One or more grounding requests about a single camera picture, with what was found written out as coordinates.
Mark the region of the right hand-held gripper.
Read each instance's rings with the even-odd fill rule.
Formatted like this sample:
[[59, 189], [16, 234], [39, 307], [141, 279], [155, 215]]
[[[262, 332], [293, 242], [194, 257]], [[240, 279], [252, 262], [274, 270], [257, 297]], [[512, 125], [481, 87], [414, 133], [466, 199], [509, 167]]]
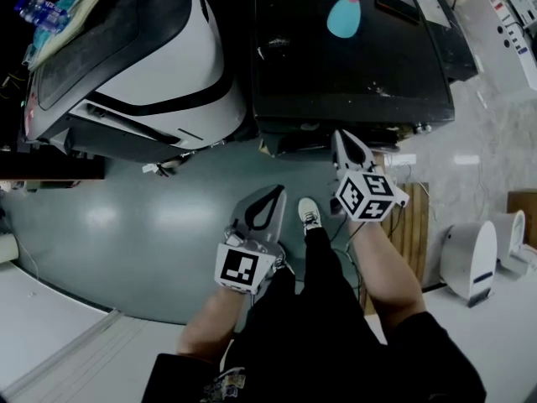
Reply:
[[343, 176], [336, 199], [348, 217], [354, 222], [384, 220], [396, 204], [394, 184], [386, 175], [355, 171], [374, 169], [373, 152], [356, 135], [344, 129], [333, 134], [331, 147], [336, 175]]

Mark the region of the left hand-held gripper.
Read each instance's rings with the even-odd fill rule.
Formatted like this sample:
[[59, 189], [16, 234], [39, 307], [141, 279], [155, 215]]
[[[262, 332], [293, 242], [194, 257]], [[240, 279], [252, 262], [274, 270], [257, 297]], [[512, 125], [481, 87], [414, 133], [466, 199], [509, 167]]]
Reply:
[[280, 260], [283, 247], [276, 243], [283, 226], [287, 192], [272, 185], [244, 197], [234, 207], [224, 239], [216, 253], [215, 282], [255, 296]]

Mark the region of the person's right forearm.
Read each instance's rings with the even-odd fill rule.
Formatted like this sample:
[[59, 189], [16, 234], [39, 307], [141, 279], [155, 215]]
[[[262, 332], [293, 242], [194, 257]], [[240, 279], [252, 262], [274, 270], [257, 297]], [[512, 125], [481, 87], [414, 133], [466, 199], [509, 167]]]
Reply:
[[379, 223], [351, 222], [348, 230], [366, 290], [390, 339], [399, 324], [426, 311], [420, 283]]

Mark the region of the person's left forearm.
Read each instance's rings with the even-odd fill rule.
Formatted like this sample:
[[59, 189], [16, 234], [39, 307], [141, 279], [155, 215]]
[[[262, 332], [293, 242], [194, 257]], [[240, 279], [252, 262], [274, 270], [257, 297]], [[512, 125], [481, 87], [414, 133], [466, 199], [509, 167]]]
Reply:
[[218, 365], [232, 340], [245, 298], [241, 292], [218, 287], [186, 324], [177, 354]]

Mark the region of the person's white left shoe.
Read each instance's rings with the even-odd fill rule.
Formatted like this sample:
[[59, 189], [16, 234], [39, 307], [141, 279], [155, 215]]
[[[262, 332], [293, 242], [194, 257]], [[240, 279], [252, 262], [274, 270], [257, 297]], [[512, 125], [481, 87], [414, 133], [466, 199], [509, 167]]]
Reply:
[[279, 253], [276, 255], [276, 260], [272, 265], [272, 271], [276, 273], [279, 270], [287, 269], [292, 275], [295, 275], [295, 271], [287, 261], [287, 255], [285, 248], [282, 244], [279, 244]]

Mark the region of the person's white shoe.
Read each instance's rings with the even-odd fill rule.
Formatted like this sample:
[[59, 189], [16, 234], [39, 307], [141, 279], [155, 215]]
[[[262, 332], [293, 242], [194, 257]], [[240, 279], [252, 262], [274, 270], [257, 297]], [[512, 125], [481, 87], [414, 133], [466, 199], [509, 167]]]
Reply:
[[282, 244], [279, 244], [279, 253], [276, 255], [276, 260], [272, 265], [272, 271], [276, 273], [279, 270], [287, 269], [292, 275], [295, 275], [295, 271], [287, 261], [287, 255], [285, 248]]
[[301, 198], [298, 203], [298, 214], [305, 233], [311, 229], [322, 227], [321, 214], [317, 203], [313, 199], [309, 197]]

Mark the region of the black washing machine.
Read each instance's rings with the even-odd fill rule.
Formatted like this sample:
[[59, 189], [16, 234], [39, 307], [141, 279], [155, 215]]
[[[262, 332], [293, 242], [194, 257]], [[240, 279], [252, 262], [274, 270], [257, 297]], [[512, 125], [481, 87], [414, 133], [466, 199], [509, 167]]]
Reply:
[[455, 118], [437, 45], [420, 12], [412, 24], [361, 0], [362, 17], [349, 39], [327, 28], [338, 0], [252, 0], [253, 116], [320, 123], [317, 133], [260, 132], [268, 153], [291, 156], [329, 149], [345, 129], [365, 144], [395, 149], [417, 133]]

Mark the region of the black side table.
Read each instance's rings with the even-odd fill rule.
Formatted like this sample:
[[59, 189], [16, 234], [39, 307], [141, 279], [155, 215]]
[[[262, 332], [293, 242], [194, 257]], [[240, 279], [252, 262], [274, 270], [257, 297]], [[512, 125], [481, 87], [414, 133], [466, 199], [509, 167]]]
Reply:
[[417, 0], [440, 53], [448, 81], [468, 81], [478, 68], [464, 32], [447, 0]]

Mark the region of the rounded white appliance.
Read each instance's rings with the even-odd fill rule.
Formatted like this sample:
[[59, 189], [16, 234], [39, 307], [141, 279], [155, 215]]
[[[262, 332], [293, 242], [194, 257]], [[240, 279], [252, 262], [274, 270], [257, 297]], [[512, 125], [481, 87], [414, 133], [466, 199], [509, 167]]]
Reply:
[[452, 225], [441, 249], [441, 280], [472, 308], [490, 295], [497, 253], [497, 232], [491, 221]]

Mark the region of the black phone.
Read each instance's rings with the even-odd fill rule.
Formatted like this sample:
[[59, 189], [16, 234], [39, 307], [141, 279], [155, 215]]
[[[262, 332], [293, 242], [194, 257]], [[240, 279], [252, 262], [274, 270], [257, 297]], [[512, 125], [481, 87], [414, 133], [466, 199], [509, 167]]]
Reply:
[[419, 10], [402, 0], [375, 0], [375, 6], [396, 18], [401, 18], [412, 24], [420, 23]]

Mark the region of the long white cabinet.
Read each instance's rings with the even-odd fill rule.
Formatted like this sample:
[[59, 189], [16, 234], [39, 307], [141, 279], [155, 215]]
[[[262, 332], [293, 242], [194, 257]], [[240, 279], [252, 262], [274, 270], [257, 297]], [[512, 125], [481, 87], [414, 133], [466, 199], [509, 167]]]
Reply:
[[499, 97], [537, 100], [537, 60], [531, 40], [506, 0], [458, 0], [455, 14], [477, 65]]

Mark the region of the brown wooden crate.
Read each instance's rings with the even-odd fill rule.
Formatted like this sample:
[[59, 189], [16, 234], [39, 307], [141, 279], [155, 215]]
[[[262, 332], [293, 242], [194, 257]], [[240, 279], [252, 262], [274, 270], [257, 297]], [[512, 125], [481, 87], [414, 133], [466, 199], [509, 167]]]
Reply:
[[507, 197], [507, 212], [522, 211], [525, 222], [531, 226], [537, 220], [537, 189], [510, 191]]

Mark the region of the large white and black machine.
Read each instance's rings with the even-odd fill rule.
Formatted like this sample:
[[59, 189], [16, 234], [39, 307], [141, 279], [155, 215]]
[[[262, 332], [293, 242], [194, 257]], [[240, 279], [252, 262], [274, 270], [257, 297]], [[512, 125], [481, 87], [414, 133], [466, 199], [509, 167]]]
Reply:
[[35, 71], [25, 143], [161, 164], [255, 133], [226, 0], [101, 0]]

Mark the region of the white round container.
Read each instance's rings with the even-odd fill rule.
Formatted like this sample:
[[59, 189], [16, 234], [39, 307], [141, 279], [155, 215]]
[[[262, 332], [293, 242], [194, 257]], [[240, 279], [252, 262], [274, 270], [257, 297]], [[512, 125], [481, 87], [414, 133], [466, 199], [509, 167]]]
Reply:
[[11, 233], [0, 234], [0, 264], [18, 259], [19, 248], [15, 236]]

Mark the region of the white cloth gloves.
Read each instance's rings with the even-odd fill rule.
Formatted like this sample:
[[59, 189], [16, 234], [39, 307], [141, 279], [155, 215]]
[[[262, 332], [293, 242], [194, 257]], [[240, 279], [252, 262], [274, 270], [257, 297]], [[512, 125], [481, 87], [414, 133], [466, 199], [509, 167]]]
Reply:
[[35, 71], [48, 58], [69, 44], [83, 29], [90, 13], [101, 0], [75, 0], [68, 9], [70, 21], [58, 34], [50, 34], [34, 52], [29, 61], [29, 71]]

